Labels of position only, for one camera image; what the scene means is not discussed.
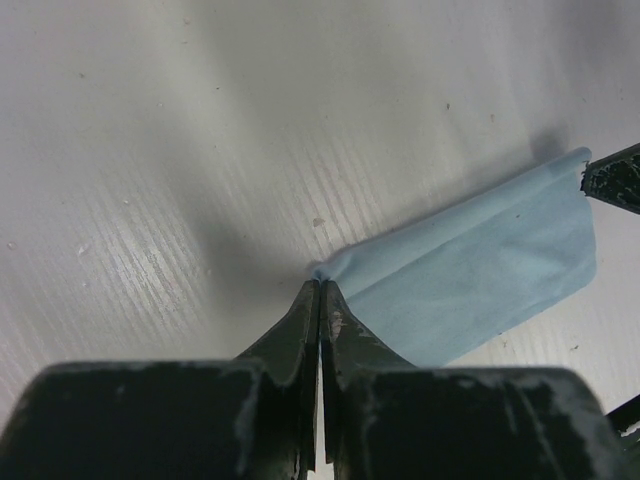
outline white table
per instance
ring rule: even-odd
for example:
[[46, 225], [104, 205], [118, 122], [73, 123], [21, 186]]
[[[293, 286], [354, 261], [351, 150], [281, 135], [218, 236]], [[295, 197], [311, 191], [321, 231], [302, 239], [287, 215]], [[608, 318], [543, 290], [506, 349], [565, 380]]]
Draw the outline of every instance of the white table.
[[[0, 4], [0, 419], [52, 362], [228, 357], [308, 267], [567, 149], [640, 141], [634, 0]], [[457, 364], [640, 392], [640, 218]]]

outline folded cloth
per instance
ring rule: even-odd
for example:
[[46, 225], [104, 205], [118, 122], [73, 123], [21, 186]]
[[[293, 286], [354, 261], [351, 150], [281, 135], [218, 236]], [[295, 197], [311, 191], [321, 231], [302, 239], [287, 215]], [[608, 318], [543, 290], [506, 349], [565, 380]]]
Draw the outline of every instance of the folded cloth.
[[418, 366], [442, 366], [586, 286], [595, 275], [580, 148], [456, 207], [345, 249], [313, 272]]

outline cloth fold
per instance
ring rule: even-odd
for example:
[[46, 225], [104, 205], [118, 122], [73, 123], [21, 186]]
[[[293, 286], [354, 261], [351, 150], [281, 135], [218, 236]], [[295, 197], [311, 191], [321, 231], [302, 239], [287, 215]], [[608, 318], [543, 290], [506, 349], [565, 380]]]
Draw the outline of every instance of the cloth fold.
[[313, 272], [407, 360], [441, 366], [587, 285], [596, 270], [580, 148], [347, 248]]

